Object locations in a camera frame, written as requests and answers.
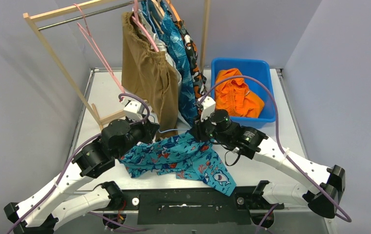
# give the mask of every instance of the gray wall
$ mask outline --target gray wall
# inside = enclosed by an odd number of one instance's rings
[[[59,173],[81,102],[22,14],[57,9],[53,0],[0,0],[0,234],[3,207],[22,201]],[[46,32],[80,87],[89,66],[67,27]]]
[[[75,3],[74,0],[56,0],[60,7]],[[106,6],[127,2],[117,0]],[[180,17],[198,48],[204,0],[172,0]],[[283,67],[303,34],[310,18],[321,0],[212,0],[206,65],[216,57],[262,59],[271,67]],[[122,65],[122,12],[131,11],[127,6],[118,10],[92,16],[88,19],[90,30],[109,63]],[[76,23],[70,23],[74,35],[91,67],[103,67],[80,33]]]
[[[323,0],[284,77],[309,158],[346,169],[339,233],[371,233],[371,1]]]

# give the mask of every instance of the metal hanging rod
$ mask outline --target metal hanging rod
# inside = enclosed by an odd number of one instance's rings
[[[112,10],[115,10],[115,9],[118,9],[118,8],[121,8],[121,7],[124,7],[124,6],[129,6],[129,5],[132,5],[134,3],[135,3],[134,1],[129,1],[129,2],[122,3],[122,4],[119,4],[119,5],[116,5],[116,6],[111,6],[111,7],[99,10],[99,11],[94,11],[94,12],[88,13],[88,14],[85,15],[85,17],[87,18],[87,17],[90,17],[90,16],[98,15],[98,14],[108,12],[108,11],[112,11]],[[67,19],[67,20],[59,22],[59,23],[54,23],[54,24],[50,24],[50,25],[38,28],[38,30],[42,31],[42,30],[45,30],[45,29],[48,29],[48,28],[53,28],[53,27],[56,27],[56,26],[59,26],[59,25],[62,25],[62,24],[70,23],[70,22],[73,22],[73,21],[81,20],[81,19],[83,19],[83,16],[78,16],[78,17],[75,17],[75,18],[72,18],[72,19]]]

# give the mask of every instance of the clothes rack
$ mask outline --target clothes rack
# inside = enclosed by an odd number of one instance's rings
[[[114,2],[114,1],[116,1],[116,0],[91,0],[91,1],[87,1],[87,2],[83,2],[83,3],[78,4],[78,7],[80,9],[84,10],[84,9],[89,9],[89,8],[92,8],[92,7],[100,6],[100,5],[110,3],[110,2]],[[204,69],[204,61],[203,60],[204,60],[206,39],[207,39],[207,34],[208,34],[207,33],[207,31],[208,31],[208,17],[209,17],[208,11],[210,9],[209,8],[210,2],[211,2],[210,0],[205,0],[205,4],[204,4],[205,5],[205,7],[204,7],[204,28],[203,28],[203,33],[202,33],[203,34],[203,40],[202,40],[202,44],[201,44],[201,54],[202,54],[202,56],[200,57],[200,60],[201,60],[200,64],[202,64],[202,66],[201,66],[202,69]],[[112,6],[112,7],[108,7],[108,8],[98,10],[98,11],[95,11],[95,12],[92,12],[92,13],[88,13],[88,14],[85,15],[85,17],[98,15],[98,14],[105,13],[105,12],[108,12],[108,11],[112,11],[114,9],[118,9],[118,8],[121,8],[121,7],[124,7],[124,6],[132,5],[134,3],[135,2],[132,0],[132,1],[129,1],[129,2],[126,2],[126,3],[116,5],[116,6]],[[44,46],[46,51],[52,57],[53,61],[59,67],[60,71],[63,73],[65,78],[68,80],[69,84],[72,86],[72,88],[74,89],[74,91],[76,92],[76,94],[78,95],[80,100],[83,102],[83,105],[91,113],[91,115],[95,119],[96,123],[98,124],[99,128],[102,129],[103,125],[109,123],[113,119],[123,117],[121,115],[121,111],[117,111],[117,112],[115,112],[115,113],[113,113],[109,116],[101,118],[98,114],[98,110],[96,109],[96,106],[94,104],[92,104],[92,106],[91,106],[88,103],[85,96],[80,91],[80,89],[76,85],[75,81],[73,80],[73,78],[71,77],[69,72],[67,71],[66,67],[63,65],[62,61],[59,59],[59,57],[55,53],[52,46],[47,41],[46,37],[41,33],[41,31],[43,31],[45,29],[53,28],[53,27],[56,27],[56,26],[59,26],[59,25],[69,23],[69,22],[80,20],[83,17],[79,16],[79,17],[75,17],[75,18],[72,18],[72,19],[67,19],[65,21],[50,24],[50,25],[43,26],[43,27],[38,27],[36,25],[37,22],[42,22],[44,20],[52,19],[52,18],[55,18],[55,17],[64,16],[64,15],[67,15],[67,14],[70,14],[70,13],[73,13],[73,12],[77,12],[77,11],[78,11],[78,8],[74,5],[72,5],[72,6],[60,8],[60,9],[57,9],[57,10],[41,13],[41,14],[38,14],[38,15],[34,15],[34,16],[30,16],[28,13],[24,13],[23,18],[26,20],[29,27],[32,29],[32,31],[35,33],[35,35],[38,37],[38,39],[40,40],[40,42],[42,43],[42,45]]]
[[[85,18],[88,18],[90,16],[94,16],[94,15],[99,15],[101,13],[105,13],[105,12],[108,12],[108,11],[119,9],[119,8],[124,7],[124,6],[129,6],[129,5],[132,5],[132,4],[134,4],[134,1],[129,1],[129,2],[122,3],[122,4],[119,4],[119,5],[116,5],[116,6],[111,6],[111,7],[102,9],[102,10],[94,11],[94,12],[86,14]],[[59,26],[59,25],[62,25],[62,24],[67,24],[67,23],[77,21],[77,20],[81,20],[81,19],[83,19],[83,16],[78,16],[78,17],[74,17],[74,18],[71,18],[71,19],[67,19],[67,20],[59,22],[59,23],[49,24],[47,26],[40,27],[38,29],[39,29],[39,31],[42,31],[42,30],[45,30],[45,29],[53,28],[53,27],[56,27],[56,26]]]

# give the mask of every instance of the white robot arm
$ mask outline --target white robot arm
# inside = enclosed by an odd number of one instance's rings
[[[9,203],[4,208],[7,218],[18,224],[13,229],[15,234],[52,234],[63,224],[87,212],[110,205],[118,207],[122,203],[122,191],[113,181],[65,201],[80,187],[114,167],[115,159],[138,142],[152,143],[159,125],[149,121],[131,124],[142,120],[144,107],[137,101],[127,99],[122,104],[125,105],[126,120],[112,121],[102,130],[101,136],[84,146],[72,158],[72,162],[61,174],[28,199],[20,203]]]
[[[334,218],[335,205],[311,181],[339,203],[345,190],[343,168],[337,165],[332,168],[319,165],[285,148],[283,148],[285,153],[282,153],[277,142],[271,137],[252,127],[232,122],[226,110],[215,110],[215,101],[210,97],[206,97],[199,108],[202,110],[201,117],[195,121],[191,129],[197,140],[207,141],[213,138],[227,150],[266,163],[298,181],[297,184],[273,184],[261,181],[254,192],[258,199],[264,199],[270,204],[307,205],[320,216]],[[289,158],[309,176],[311,181],[290,162]]]

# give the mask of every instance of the orange shirt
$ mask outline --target orange shirt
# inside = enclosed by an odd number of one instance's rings
[[[216,83],[232,76],[239,76],[237,68],[221,70]],[[264,102],[253,93],[244,78],[228,80],[215,88],[216,109],[225,109],[230,116],[258,118],[264,107]]]

